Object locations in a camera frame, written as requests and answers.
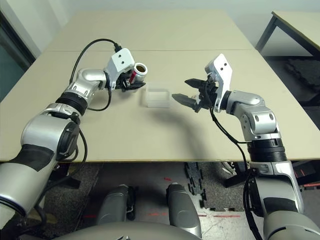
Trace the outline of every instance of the black wire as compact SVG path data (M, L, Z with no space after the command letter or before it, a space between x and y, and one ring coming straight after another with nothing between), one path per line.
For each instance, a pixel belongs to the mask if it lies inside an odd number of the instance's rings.
M95 43L98 43L98 42L109 42L109 43L112 43L115 46L116 49L119 48L119 45L115 41L113 41L111 39L107 39L107 38L99 38L99 39L96 39L96 40L93 40L92 42L90 42L87 46L85 46L85 48L81 51L80 55L76 59L75 64L74 64L73 69L72 69L72 73L71 73L70 79L69 79L69 84L71 84L73 82L77 66L78 66L82 56L85 54L85 52L87 51L87 49L91 45L93 45ZM108 96L109 96L109 98L108 98L108 103L106 104L106 106L103 107L103 108L100 108L100 109L94 109L94 108L88 107L89 110L100 112L100 111L106 110L109 107L110 102L111 102L111 89L110 89L110 86L107 86L107 88L108 88Z
M245 171L247 171L247 170L248 170L247 159L246 159L246 155L245 155L244 151L243 151L242 148L239 146L239 143L240 143L240 142L237 141L234 137L232 137L232 136L227 132L227 130L225 130L224 127L222 127L222 125L220 124L220 122L218 121L218 119L216 118L216 116L215 116L215 114L214 114L213 108L210 108L209 111L210 111L210 114L211 114L211 117L212 117L213 122L217 125L217 127L221 130L221 132L223 132L223 134L226 135L227 138L237 146L237 148L238 148L239 151L241 152L241 155L242 155L242 158L243 158L243 163L244 163L244 169L245 169Z
M88 145L87 145L87 141L86 138L83 134L83 132L81 131L81 129L79 130L79 134L82 138L83 141L83 145L84 145L84 155L83 155L83 159L82 162L80 163L80 165L78 166L78 168L76 170L74 170L72 173L70 173L68 176L65 176L63 178L61 178L60 180L57 180L51 184L49 184L47 187L44 188L43 192L41 193L37 204L39 204L42 201L42 198L45 196L46 192L49 191L50 189L60 185L61 183L63 183L64 181L70 179L71 177L73 177L75 174L77 174L85 165L85 162L87 160L87 156L88 156Z
M72 73L71 73L71 76L70 76L70 79L69 79L69 84L71 84L73 82L73 79L74 79L74 76L75 76L75 73L76 73L76 69L77 69L77 66L83 56L83 54L87 51L87 49L95 44L95 43L98 43L98 42L109 42L109 43L112 43L113 45L116 45L117 43L111 39L107 39L107 38L99 38L99 39L96 39L96 40L93 40L92 42L90 42L87 46L85 46L85 48L81 51L80 55L78 56L78 58L76 59L75 61L75 64L73 66L73 69L72 69Z
M40 218L41 218L41 222L39 224L33 225L33 226L29 226L28 228L24 229L23 231L19 232L19 236L29 233L35 229L38 228L42 228L46 225L47 223L47 215L46 212L43 210L42 207L39 206L39 204L37 203L34 207L33 207L37 213L39 214Z
M106 106L105 106L105 107L100 108L100 109L94 109L94 108L90 108L90 107L88 107L88 109L89 109L89 110L92 110L92 111L96 111L96 112L106 110L106 109L109 107L110 103L111 103L111 89L110 89L110 87L109 87L109 86L108 86L108 95L109 95L108 103L106 104Z
M70 159L61 159L59 160L59 162L63 162L63 163L71 163L73 162L74 160L76 160L76 158L78 157L78 154L79 154L79 149L78 149L78 145L75 147L75 154L73 156L73 158L70 158Z
M263 240L260 233L259 233L258 227L256 225L254 216L253 216L251 209L250 209L249 181L251 180L252 177L253 177L253 172L252 172L252 170L249 170L248 176L247 176L247 178L244 182L244 186L243 186L243 195L242 195L243 207L244 207L246 219L248 221L248 225L250 227L250 230L252 231L254 238L256 240Z
M250 209L250 198L249 198L249 181L251 180L251 178L253 177L253 170L250 169L248 170L248 166L247 166L247 160L246 160L246 156L244 151L242 150L242 148L239 146L239 144L245 144L247 142L240 142L238 140L236 140L233 136L231 136L228 131L220 124L220 122L218 121L218 119L216 118L215 114L214 114L214 110L213 110L213 105L212 105L212 101L210 100L209 96L208 96L208 81L205 83L204 86L204 97L206 98L207 102L209 103L209 111L212 117L212 120L214 121L214 123L217 125L217 127L221 130L221 132L223 132L223 134L225 134L228 139L233 142L237 148L240 150L242 158L243 158L243 162L244 162L244 168L245 171L248 173L248 176L245 180L244 186L243 186L243 195L242 195L242 200L243 200L243 207L244 207L244 211L245 211L245 216L246 219L248 221L248 225L250 227L250 230L253 233L253 236L255 237L256 240L263 240L258 227L256 225L254 216L251 212Z

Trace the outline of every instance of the table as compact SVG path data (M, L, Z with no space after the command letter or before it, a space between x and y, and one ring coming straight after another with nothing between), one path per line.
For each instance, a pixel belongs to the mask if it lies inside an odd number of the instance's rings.
M320 12L273 11L272 18L255 46L262 51L276 27L282 29L317 59L320 59ZM320 93L300 102L304 107L319 106Z
M79 53L44 52L2 101L1 161L17 155L28 120L54 102L67 87ZM148 67L147 83L167 82L172 93L188 96L195 95L197 90L184 80L205 79L204 67L220 53L225 54L233 68L231 89L263 96L274 111L287 157L320 159L319 130L256 50L132 51L134 59ZM89 51L79 67L102 69L112 54ZM194 113L177 102L168 109L147 108L144 98L144 88L137 92L115 91L106 111L85 113L80 127L88 143L88 162L242 160L237 147L218 130L207 110ZM92 107L104 106L107 99L105 91L98 92ZM217 117L230 134L243 140L236 117L223 112ZM80 139L78 142L80 160L83 144Z
M131 51L252 50L254 47L222 10L130 10L77 13L47 51L81 51L108 38ZM100 42L89 51L113 51Z

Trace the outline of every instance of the black connector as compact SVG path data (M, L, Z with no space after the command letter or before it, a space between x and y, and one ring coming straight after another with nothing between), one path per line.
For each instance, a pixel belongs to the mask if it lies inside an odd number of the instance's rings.
M120 46L118 43L114 43L114 51L117 53L122 49L122 46Z

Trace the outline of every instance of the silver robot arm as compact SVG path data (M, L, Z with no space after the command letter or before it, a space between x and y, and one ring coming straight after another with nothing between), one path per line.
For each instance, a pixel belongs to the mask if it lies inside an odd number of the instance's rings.
M81 69L76 80L62 95L31 119L21 136L19 154L0 165L0 229L14 211L26 216L39 200L49 176L59 160L77 147L80 122L95 92L136 89L143 82L130 84L135 61L127 48L109 60L104 70Z
M185 81L199 89L197 99L182 94L172 96L195 112L204 108L213 115L225 110L239 119L250 153L249 166L254 170L248 179L248 192L253 212L264 217L264 239L320 240L320 229L303 215L304 203L275 114L259 95L229 91L232 69L223 54L209 62L205 71L207 81L194 78Z

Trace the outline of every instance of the transparent container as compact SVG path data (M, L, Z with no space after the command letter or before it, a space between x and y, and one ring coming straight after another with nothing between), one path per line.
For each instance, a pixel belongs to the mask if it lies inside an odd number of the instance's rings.
M145 89L148 108L170 108L171 93L165 82L148 82Z

